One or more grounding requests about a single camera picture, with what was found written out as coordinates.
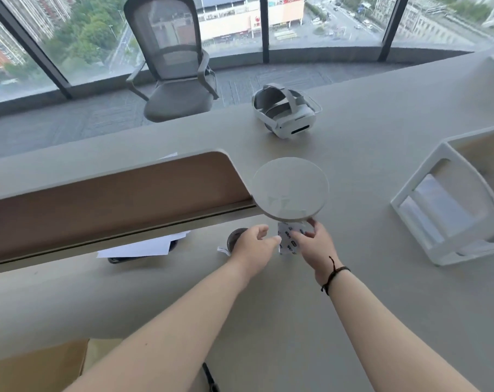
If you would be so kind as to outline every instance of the white vr headset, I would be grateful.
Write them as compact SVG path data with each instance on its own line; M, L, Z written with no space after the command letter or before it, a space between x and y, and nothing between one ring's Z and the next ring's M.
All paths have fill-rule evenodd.
M267 129L283 139L312 128L322 110L309 96L279 84L263 85L252 96L252 107Z

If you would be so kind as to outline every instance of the window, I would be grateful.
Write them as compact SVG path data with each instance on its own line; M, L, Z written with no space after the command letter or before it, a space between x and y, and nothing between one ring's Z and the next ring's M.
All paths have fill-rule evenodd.
M71 84L130 73L141 60L126 0L2 0Z
M377 2L269 0L269 44L293 47L299 43L306 46L346 45L348 41L379 43L388 19L375 13Z
M0 23L0 102L56 89Z
M412 32L409 42L452 43L466 49L484 48L494 42L494 0L478 4L472 0L408 0L405 14L408 11L418 11L420 18L431 27L423 38ZM395 43L405 40L407 36L400 33L394 38Z
M216 5L219 0L195 0L204 49L213 56L260 51L262 25L260 0Z

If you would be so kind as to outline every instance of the hand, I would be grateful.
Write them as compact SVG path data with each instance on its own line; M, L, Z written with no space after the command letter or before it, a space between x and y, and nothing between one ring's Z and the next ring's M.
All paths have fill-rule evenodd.
M258 224L245 231L237 240L232 250L229 263L237 264L248 282L263 270L282 238L279 236L262 239L267 235L269 226Z
M299 231L291 231L290 235L300 245L301 254L305 261L315 270L316 282L323 286L334 271L329 256L334 260L336 268L342 267L343 264L338 258L332 238L323 224L318 223L313 218L307 221L314 227L314 232L301 234Z

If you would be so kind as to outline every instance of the forearm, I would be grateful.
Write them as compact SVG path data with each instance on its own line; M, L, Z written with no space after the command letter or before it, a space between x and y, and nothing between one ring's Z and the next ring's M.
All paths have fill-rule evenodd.
M189 389L247 280L227 263L114 349L67 392Z
M376 392L478 392L349 271L329 296Z

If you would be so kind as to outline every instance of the gray carpet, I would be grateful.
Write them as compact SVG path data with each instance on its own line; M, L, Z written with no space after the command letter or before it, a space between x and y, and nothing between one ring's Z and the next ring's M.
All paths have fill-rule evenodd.
M402 67L406 66L316 63L226 69L216 72L220 98L213 109L248 103L253 92L270 82L306 90ZM150 93L153 88L147 85L141 90ZM0 117L0 157L150 124L143 116L144 104L135 94L119 90Z

